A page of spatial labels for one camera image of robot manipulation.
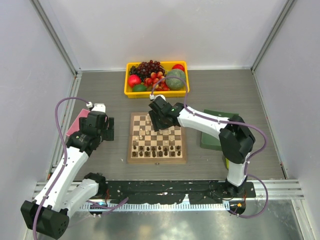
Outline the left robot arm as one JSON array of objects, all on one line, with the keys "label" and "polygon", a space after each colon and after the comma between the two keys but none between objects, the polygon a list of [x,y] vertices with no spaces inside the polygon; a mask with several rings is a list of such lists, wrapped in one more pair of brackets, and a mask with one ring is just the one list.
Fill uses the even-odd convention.
[{"label": "left robot arm", "polygon": [[78,118],[78,129],[68,136],[66,153],[45,187],[33,201],[24,201],[20,211],[28,229],[55,240],[66,231],[70,218],[91,197],[107,193],[105,177],[88,173],[75,190],[67,193],[83,164],[103,141],[113,141],[115,119],[92,110]]}]

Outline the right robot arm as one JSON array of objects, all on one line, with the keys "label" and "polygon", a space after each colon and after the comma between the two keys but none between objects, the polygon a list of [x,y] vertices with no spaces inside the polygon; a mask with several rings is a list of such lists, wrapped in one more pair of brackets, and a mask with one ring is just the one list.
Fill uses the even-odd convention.
[{"label": "right robot arm", "polygon": [[179,102],[171,105],[161,94],[151,94],[149,98],[151,110],[148,114],[154,131],[183,127],[219,140],[222,153],[229,162],[226,191],[232,197],[242,194],[245,189],[243,183],[247,179],[246,160],[256,141],[243,119],[237,115],[232,118],[209,115]]}]

